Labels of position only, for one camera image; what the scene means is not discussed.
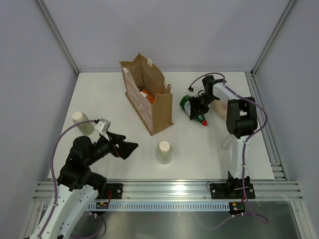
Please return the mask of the green dish soap bottle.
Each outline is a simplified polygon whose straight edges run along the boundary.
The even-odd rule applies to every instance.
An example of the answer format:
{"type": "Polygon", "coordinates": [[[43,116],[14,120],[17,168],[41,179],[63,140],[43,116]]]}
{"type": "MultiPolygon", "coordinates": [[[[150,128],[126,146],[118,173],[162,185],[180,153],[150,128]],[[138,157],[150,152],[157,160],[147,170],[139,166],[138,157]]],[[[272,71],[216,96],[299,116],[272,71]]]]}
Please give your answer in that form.
{"type": "MultiPolygon", "coordinates": [[[[180,107],[189,116],[189,118],[191,115],[191,105],[190,105],[190,101],[189,101],[190,98],[191,98],[190,95],[185,95],[179,103],[180,107]]],[[[207,122],[204,114],[199,114],[199,115],[195,116],[192,120],[196,121],[198,123],[201,123],[203,126],[208,126],[208,122],[207,122]]]]}

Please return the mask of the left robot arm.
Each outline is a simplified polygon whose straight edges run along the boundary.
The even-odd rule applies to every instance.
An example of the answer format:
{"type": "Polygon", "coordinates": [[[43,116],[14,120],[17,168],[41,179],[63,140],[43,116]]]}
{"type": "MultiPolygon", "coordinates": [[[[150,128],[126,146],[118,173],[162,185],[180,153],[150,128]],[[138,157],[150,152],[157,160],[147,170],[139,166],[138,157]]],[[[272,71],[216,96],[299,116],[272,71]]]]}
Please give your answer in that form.
{"type": "Polygon", "coordinates": [[[30,238],[70,238],[89,204],[108,192],[106,177],[92,172],[90,166],[108,154],[127,159],[139,145],[125,139],[124,135],[110,132],[101,135],[96,142],[87,136],[74,139],[54,184],[54,196],[30,238]]]}

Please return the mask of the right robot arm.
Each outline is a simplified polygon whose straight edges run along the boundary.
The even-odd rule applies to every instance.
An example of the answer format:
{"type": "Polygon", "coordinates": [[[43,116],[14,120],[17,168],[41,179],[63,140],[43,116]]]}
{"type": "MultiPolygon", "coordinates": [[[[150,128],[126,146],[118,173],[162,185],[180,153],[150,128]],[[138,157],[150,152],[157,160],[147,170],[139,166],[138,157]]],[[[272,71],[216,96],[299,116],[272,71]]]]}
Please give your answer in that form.
{"type": "Polygon", "coordinates": [[[256,102],[253,97],[242,97],[226,85],[221,73],[206,73],[197,78],[203,83],[203,93],[189,98],[191,120],[209,111],[209,105],[221,100],[227,104],[226,128],[231,136],[232,161],[225,183],[210,183],[212,199],[243,199],[246,193],[255,198],[250,183],[248,157],[249,140],[258,127],[256,102]]]}

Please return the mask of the beige lotion pump bottle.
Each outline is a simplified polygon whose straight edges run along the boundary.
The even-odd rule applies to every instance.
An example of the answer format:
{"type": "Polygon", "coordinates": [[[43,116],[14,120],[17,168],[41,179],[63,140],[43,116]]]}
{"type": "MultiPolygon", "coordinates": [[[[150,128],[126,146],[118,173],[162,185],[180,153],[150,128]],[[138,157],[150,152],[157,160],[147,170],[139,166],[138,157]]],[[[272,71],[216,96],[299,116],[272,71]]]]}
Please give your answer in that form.
{"type": "Polygon", "coordinates": [[[223,121],[226,121],[227,117],[227,105],[221,100],[214,100],[211,103],[211,107],[215,112],[216,116],[223,121]]]}

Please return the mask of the orange pump bottle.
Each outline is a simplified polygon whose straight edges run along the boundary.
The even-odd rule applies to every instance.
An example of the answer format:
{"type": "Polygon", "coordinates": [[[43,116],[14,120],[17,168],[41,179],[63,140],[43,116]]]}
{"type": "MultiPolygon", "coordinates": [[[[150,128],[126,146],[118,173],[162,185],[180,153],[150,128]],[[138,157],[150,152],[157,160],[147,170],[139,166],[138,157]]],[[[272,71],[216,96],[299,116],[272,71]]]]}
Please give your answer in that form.
{"type": "Polygon", "coordinates": [[[145,88],[142,88],[139,91],[141,95],[150,102],[151,105],[155,102],[155,98],[145,88]]]}

